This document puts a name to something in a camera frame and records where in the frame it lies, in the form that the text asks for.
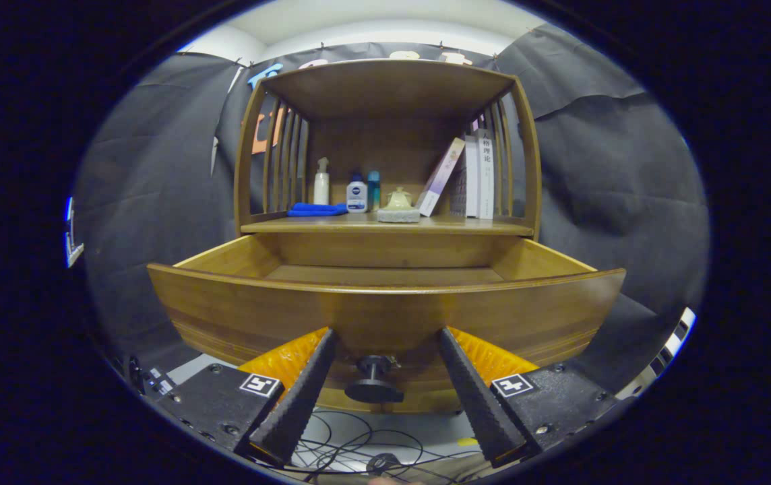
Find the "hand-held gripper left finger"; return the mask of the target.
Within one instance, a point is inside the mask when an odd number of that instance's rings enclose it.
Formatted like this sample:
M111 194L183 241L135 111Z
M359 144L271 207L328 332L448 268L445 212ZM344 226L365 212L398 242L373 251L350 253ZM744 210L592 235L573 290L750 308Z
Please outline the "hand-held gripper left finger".
M324 327L243 366L213 363L182 383L161 381L158 405L213 444L283 467L308 425L337 341Z

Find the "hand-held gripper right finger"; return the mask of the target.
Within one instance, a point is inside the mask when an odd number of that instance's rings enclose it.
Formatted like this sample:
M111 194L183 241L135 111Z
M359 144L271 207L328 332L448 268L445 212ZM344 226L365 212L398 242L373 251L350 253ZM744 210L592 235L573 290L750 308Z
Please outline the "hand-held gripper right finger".
M491 467L525 461L576 444L622 410L622 400L567 363L484 381L482 364L459 342L457 329L438 332L439 353Z

